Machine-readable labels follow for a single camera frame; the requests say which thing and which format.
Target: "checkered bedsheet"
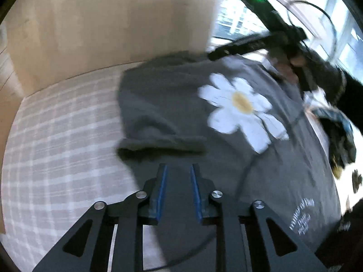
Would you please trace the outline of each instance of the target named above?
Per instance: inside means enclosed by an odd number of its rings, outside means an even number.
[[[59,82],[21,103],[2,167],[7,234],[0,240],[22,272],[32,271],[95,201],[122,201],[138,190],[115,153],[123,136],[120,75],[134,65]],[[144,228],[145,268],[164,264],[156,242]]]

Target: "person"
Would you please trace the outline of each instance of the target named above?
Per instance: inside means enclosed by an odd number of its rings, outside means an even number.
[[[274,62],[275,52],[268,55]],[[326,99],[340,109],[360,130],[363,130],[363,85],[346,70],[332,66],[316,52],[306,50],[289,62],[275,59],[280,76],[291,83],[298,83],[292,66],[307,67],[314,82],[326,93]],[[316,251],[318,258],[331,271],[360,271],[363,267],[363,200],[348,210],[337,227]]]
[[[351,95],[362,85],[313,51],[271,61],[277,72],[241,56],[212,62],[205,54],[182,52],[128,70],[121,80],[118,102],[126,138],[119,156],[140,187],[160,162],[168,165],[156,235],[172,272],[210,272],[215,266],[215,231],[195,218],[193,163],[236,201],[265,201],[313,252],[340,222],[331,167],[305,117],[291,65],[307,68],[310,84],[324,89],[327,100],[358,128],[363,122],[355,101],[363,93]],[[150,271],[159,269],[149,264]]]

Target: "black cable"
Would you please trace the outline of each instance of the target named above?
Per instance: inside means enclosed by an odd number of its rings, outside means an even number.
[[[298,114],[298,116],[292,121],[290,122],[287,126],[286,126],[286,129],[288,129],[289,131],[292,130],[296,125],[297,123],[304,117],[305,115],[305,110],[307,108],[309,108],[311,106],[311,103],[313,102],[313,99],[312,97],[309,97],[309,100],[310,102],[305,105],[303,107],[303,109],[300,111],[300,113]],[[238,200],[239,197],[240,197],[240,194],[241,194],[241,187],[243,186],[244,184],[244,178],[247,176],[247,173],[250,171],[250,169],[255,165],[255,163],[257,162],[257,160],[259,160],[270,148],[273,147],[274,143],[277,142],[277,140],[279,140],[278,138],[272,140],[270,146],[264,151],[262,152],[261,154],[259,155],[255,155],[251,158],[248,166],[245,168],[245,170],[242,172],[241,174],[241,179],[236,187],[236,191],[235,191],[235,199]]]
[[[215,39],[221,39],[221,40],[226,40],[226,41],[231,41],[231,42],[233,42],[233,41],[234,41],[233,39],[230,39],[230,38],[224,38],[224,37],[220,37],[220,36],[213,36],[213,38],[215,38]]]
[[[333,21],[331,20],[330,16],[328,13],[326,13],[325,10],[321,9],[319,6],[316,6],[315,4],[313,3],[310,3],[308,1],[305,1],[305,0],[290,0],[287,5],[286,5],[286,11],[287,11],[287,18],[289,19],[289,22],[292,26],[295,26],[293,24],[293,22],[291,21],[291,17],[290,17],[290,8],[293,4],[297,4],[297,3],[300,3],[300,4],[307,4],[307,5],[310,5],[310,6],[313,6],[314,8],[318,9],[319,11],[321,11],[326,17],[327,19],[330,21],[330,24],[331,24],[331,29],[333,31],[333,50],[331,51],[330,55],[329,55],[329,61],[331,61],[334,56],[335,56],[335,53],[336,53],[336,48],[337,48],[337,45],[338,45],[338,37],[337,37],[337,34],[336,34],[336,29],[335,29],[335,26],[333,24]],[[308,46],[306,46],[306,43],[303,41],[303,44],[305,45],[306,47],[306,50],[309,52],[309,48]]]
[[[8,76],[8,78],[6,79],[6,81],[3,83],[3,85],[0,87],[0,91],[2,90],[2,88],[5,86],[5,84],[8,82],[8,79],[10,79],[11,75],[14,73],[14,71]]]

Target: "black sleeve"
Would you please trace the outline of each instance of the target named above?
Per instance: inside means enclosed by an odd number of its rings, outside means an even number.
[[[339,271],[361,271],[363,264],[363,199],[346,212],[337,230],[318,248],[315,255],[326,266],[343,265]]]
[[[345,72],[347,85],[337,107],[363,132],[363,85]]]

